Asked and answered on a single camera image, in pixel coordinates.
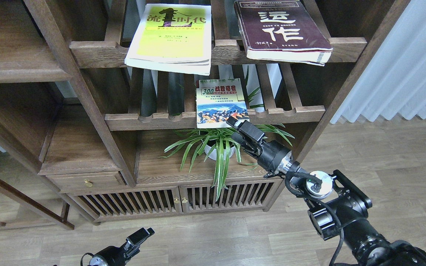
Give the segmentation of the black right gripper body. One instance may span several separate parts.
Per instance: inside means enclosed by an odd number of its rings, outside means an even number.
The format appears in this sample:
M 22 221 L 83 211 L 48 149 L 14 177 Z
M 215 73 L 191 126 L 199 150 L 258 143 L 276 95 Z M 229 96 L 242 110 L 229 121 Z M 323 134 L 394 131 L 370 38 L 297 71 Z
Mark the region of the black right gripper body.
M 265 133 L 249 121 L 240 122 L 240 145 L 268 174 L 286 174 L 293 164 L 291 150 L 277 141 L 265 141 Z

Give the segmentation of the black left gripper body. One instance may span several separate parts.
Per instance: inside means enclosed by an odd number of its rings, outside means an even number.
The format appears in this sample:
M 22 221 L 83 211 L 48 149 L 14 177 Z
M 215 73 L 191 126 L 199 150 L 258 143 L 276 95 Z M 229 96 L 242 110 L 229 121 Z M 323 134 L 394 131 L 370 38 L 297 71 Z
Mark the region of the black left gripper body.
M 93 266 L 125 266 L 140 252 L 141 241 L 127 238 L 121 247 L 108 246 L 92 257 Z

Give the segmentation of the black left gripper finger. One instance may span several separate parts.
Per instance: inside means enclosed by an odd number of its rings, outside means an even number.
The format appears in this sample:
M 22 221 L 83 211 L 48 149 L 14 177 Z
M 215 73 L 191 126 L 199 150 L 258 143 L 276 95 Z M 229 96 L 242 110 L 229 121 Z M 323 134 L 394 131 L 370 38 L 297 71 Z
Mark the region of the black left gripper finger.
M 126 238 L 126 244 L 129 247 L 140 247 L 147 238 L 154 234 L 155 231 L 152 228 L 141 228 Z

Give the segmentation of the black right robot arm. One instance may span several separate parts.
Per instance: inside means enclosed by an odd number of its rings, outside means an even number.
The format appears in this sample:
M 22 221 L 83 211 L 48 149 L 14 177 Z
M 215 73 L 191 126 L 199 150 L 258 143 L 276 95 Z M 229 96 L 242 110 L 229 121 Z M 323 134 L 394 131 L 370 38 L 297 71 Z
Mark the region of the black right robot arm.
M 282 177 L 286 188 L 304 199 L 317 233 L 324 240 L 340 236 L 331 266 L 336 265 L 343 243 L 359 266 L 426 266 L 425 251 L 407 241 L 390 243 L 372 227 L 367 219 L 372 201 L 340 171 L 332 175 L 307 172 L 289 148 L 277 141 L 266 142 L 263 131 L 249 121 L 230 117 L 227 123 L 236 129 L 233 140 L 267 171 L 266 178 Z

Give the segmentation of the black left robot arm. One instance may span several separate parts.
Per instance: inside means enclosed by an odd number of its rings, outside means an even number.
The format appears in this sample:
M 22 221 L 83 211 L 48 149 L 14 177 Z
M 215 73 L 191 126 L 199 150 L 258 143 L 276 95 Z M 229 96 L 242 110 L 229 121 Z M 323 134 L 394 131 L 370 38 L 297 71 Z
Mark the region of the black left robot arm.
M 44 240 L 41 254 L 52 258 L 49 265 L 57 266 L 88 266 L 93 256 L 108 246 L 122 246 L 134 229 L 95 231 L 57 235 Z

